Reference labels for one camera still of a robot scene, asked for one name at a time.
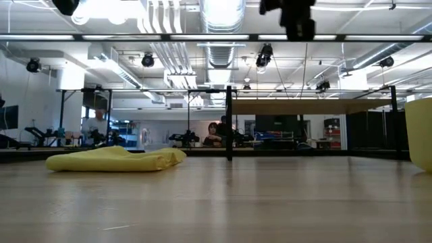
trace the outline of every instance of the woman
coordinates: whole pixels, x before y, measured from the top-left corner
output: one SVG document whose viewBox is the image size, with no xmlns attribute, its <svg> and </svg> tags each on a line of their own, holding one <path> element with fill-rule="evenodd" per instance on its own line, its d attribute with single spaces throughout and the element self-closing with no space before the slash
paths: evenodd
<svg viewBox="0 0 432 243">
<path fill-rule="evenodd" d="M 204 140 L 204 146 L 222 147 L 222 137 L 216 135 L 217 124 L 215 122 L 209 125 L 209 135 Z"/>
</svg>

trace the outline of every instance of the dark hair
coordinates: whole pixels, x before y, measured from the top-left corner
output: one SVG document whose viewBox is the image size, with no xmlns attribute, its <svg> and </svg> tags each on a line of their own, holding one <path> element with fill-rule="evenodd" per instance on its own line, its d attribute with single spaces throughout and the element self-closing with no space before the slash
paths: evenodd
<svg viewBox="0 0 432 243">
<path fill-rule="evenodd" d="M 217 123 L 216 122 L 210 123 L 208 129 L 210 130 L 210 128 L 216 128 L 217 129 Z"/>
</svg>

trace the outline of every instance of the person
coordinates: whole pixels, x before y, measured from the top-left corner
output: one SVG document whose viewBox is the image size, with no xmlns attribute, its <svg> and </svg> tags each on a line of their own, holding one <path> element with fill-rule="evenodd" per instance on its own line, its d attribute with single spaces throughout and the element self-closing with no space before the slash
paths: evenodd
<svg viewBox="0 0 432 243">
<path fill-rule="evenodd" d="M 103 119 L 103 114 L 105 114 L 104 109 L 96 109 L 94 111 L 95 117 L 88 118 L 81 128 L 86 139 L 86 145 L 93 145 L 94 143 L 100 143 L 102 136 L 107 135 L 107 120 Z"/>
<path fill-rule="evenodd" d="M 222 115 L 221 117 L 221 123 L 217 124 L 217 131 L 216 133 L 218 135 L 227 136 L 227 117 L 225 115 Z"/>
<path fill-rule="evenodd" d="M 211 147 L 222 147 L 222 137 L 217 133 L 217 124 L 215 122 L 209 125 L 209 135 L 205 138 L 203 145 Z"/>
</svg>

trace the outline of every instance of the yellow cloth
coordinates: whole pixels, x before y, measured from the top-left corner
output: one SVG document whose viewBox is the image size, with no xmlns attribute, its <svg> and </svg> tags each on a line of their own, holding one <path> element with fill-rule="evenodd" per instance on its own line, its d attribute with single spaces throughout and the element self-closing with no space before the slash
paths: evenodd
<svg viewBox="0 0 432 243">
<path fill-rule="evenodd" d="M 432 173 L 432 99 L 408 102 L 405 116 L 411 161 Z"/>
<path fill-rule="evenodd" d="M 91 151 L 55 155 L 46 162 L 53 171 L 159 171 L 181 163 L 183 151 L 163 148 L 150 153 L 129 153 L 123 147 L 112 146 Z"/>
</svg>

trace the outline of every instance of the wooden floor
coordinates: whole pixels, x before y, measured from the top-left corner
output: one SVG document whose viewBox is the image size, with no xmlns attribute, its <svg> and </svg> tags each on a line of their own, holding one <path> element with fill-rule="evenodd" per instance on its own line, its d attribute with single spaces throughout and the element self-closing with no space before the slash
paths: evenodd
<svg viewBox="0 0 432 243">
<path fill-rule="evenodd" d="M 157 173 L 0 164 L 0 242 L 430 242 L 432 175 L 346 157 L 188 158 Z"/>
</svg>

